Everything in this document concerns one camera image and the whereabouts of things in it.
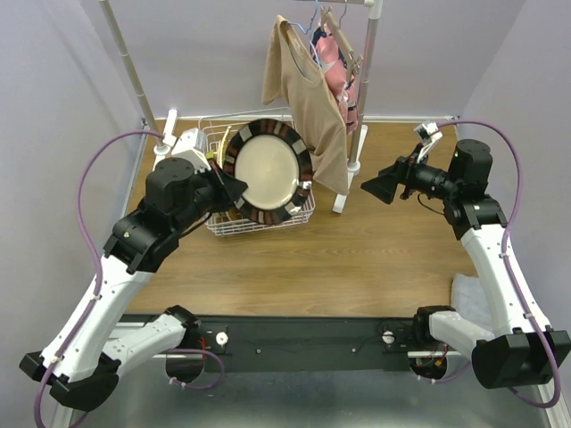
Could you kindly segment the green yellow woven mat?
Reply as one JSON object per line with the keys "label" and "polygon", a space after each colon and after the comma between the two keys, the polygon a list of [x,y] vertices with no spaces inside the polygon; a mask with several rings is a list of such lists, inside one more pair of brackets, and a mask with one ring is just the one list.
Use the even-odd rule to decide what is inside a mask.
{"label": "green yellow woven mat", "polygon": [[222,167],[223,163],[224,163],[231,130],[232,130],[232,126],[228,125],[226,130],[225,130],[224,135],[222,136],[222,138],[219,141],[218,150],[217,150],[217,163],[220,167]]}

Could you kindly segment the black rimmed striped plate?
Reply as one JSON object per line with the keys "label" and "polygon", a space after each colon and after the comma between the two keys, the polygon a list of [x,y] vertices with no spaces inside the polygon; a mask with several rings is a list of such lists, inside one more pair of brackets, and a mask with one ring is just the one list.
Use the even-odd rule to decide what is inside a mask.
{"label": "black rimmed striped plate", "polygon": [[222,168],[248,184],[237,210],[243,218],[265,226],[296,216],[313,185],[306,143],[278,119],[257,119],[238,129],[229,139]]}

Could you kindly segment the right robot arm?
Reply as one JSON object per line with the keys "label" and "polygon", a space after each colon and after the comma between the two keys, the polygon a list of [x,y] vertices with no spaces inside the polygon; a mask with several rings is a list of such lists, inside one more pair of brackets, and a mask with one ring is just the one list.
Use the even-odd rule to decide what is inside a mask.
{"label": "right robot arm", "polygon": [[399,185],[403,200],[418,192],[443,203],[443,215],[472,260],[491,311],[486,330],[452,307],[418,309],[410,328],[412,342],[423,350],[438,342],[467,358],[486,389],[548,383],[552,363],[562,364],[570,337],[556,331],[533,301],[509,238],[508,221],[498,201],[486,192],[492,168],[487,144],[463,139],[456,143],[447,169],[421,159],[418,144],[408,156],[362,183],[378,200],[393,202]]}

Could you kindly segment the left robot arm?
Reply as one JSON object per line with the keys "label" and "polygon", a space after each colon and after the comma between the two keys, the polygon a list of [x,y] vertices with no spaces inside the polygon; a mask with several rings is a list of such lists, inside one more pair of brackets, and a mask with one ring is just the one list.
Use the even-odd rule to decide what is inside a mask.
{"label": "left robot arm", "polygon": [[198,170],[189,160],[160,161],[145,180],[145,196],[121,218],[96,261],[93,282],[58,336],[26,354],[21,370],[62,406],[91,412],[120,378],[157,354],[203,351],[200,320],[175,305],[151,324],[111,340],[129,303],[179,241],[207,214],[226,210],[248,185],[214,161]]}

